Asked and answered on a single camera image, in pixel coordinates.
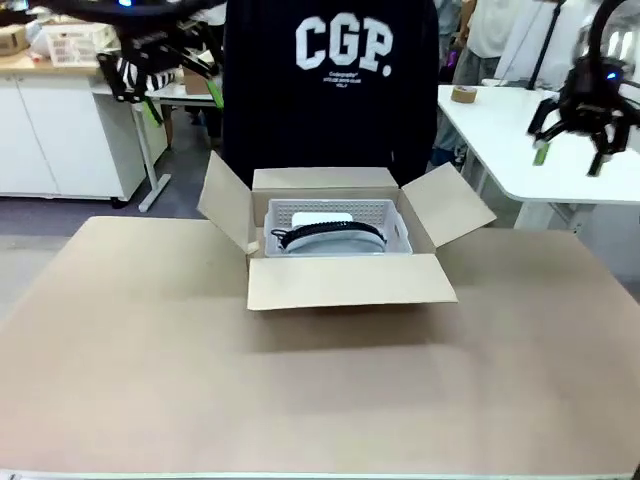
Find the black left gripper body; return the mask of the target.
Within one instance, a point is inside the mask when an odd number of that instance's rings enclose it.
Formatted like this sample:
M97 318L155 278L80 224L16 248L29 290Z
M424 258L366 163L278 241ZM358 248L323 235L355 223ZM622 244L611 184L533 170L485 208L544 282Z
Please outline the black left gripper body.
M118 3L120 58L143 66L180 66L207 51L224 64L224 3Z

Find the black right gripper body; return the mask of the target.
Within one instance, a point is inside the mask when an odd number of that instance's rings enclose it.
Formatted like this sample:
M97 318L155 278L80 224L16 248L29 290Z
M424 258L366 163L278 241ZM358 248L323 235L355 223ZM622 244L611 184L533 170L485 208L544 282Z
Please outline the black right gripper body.
M579 57L569 71L559 96L559 116L567 132L594 134L611 121L616 107L601 89L607 82L616 90L624 79L625 63L616 58L604 58L602 80L593 75L591 61Z

